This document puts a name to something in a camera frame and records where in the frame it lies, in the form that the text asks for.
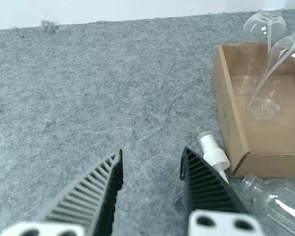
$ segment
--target gray carpet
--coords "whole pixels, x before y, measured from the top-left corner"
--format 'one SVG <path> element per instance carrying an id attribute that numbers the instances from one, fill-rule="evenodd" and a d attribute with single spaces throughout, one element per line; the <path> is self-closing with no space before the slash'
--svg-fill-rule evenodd
<path id="1" fill-rule="evenodd" d="M 113 235 L 181 236 L 179 159 L 202 131 L 223 143 L 212 61 L 250 15 L 0 31 L 0 232 L 121 148 Z"/>

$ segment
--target cardboard box flap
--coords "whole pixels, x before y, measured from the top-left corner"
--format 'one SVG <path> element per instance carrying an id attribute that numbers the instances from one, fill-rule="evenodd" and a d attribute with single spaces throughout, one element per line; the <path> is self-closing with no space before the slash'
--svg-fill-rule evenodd
<path id="1" fill-rule="evenodd" d="M 232 175 L 243 177 L 247 173 L 253 173 L 262 178 L 295 178 L 295 155 L 260 156 L 247 154 Z"/>
<path id="2" fill-rule="evenodd" d="M 213 69 L 213 85 L 224 145 L 232 163 L 231 172 L 233 172 L 241 158 L 249 153 L 249 146 L 238 108 L 232 106 L 236 103 L 236 98 L 234 92 L 229 92 L 233 89 L 222 46 L 217 47 Z"/>

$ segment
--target transparent bottle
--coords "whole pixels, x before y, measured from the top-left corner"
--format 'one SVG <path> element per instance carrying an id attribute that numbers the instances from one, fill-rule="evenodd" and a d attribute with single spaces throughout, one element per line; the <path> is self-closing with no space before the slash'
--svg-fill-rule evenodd
<path id="1" fill-rule="evenodd" d="M 254 211 L 264 223 L 295 236 L 295 185 L 285 179 L 263 181 L 248 174 L 239 186 L 253 198 Z"/>
<path id="2" fill-rule="evenodd" d="M 260 11 L 243 26 L 231 69 L 234 92 L 249 96 L 272 45 L 284 37 L 286 0 L 262 0 Z"/>
<path id="3" fill-rule="evenodd" d="M 274 122 L 291 93 L 295 94 L 295 32 L 272 47 L 247 110 L 260 122 Z"/>

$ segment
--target bottle cap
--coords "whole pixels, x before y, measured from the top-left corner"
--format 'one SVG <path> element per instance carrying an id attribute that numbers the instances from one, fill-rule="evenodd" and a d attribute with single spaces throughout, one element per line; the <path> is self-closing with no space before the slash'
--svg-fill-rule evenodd
<path id="1" fill-rule="evenodd" d="M 198 140 L 204 154 L 203 159 L 220 174 L 226 183 L 228 183 L 224 170 L 228 169 L 231 164 L 225 152 L 215 140 L 212 132 L 206 131 L 201 133 L 198 136 Z"/>
<path id="2" fill-rule="evenodd" d="M 199 134 L 198 140 L 201 145 L 203 154 L 212 149 L 220 148 L 211 131 L 205 131 Z"/>
<path id="3" fill-rule="evenodd" d="M 286 0 L 262 0 L 260 10 L 277 11 L 286 7 Z"/>

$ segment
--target open cardboard box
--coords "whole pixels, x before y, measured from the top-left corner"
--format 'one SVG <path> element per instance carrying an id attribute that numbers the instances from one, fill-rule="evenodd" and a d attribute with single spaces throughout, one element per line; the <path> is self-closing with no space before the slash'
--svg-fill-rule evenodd
<path id="1" fill-rule="evenodd" d="M 295 96 L 273 123 L 260 123 L 249 116 L 249 97 L 234 93 L 229 68 L 237 45 L 217 47 L 213 84 L 218 116 L 233 177 L 247 173 L 258 177 L 295 177 Z M 265 55 L 256 53 L 256 57 Z M 293 75 L 279 75 L 291 81 Z"/>

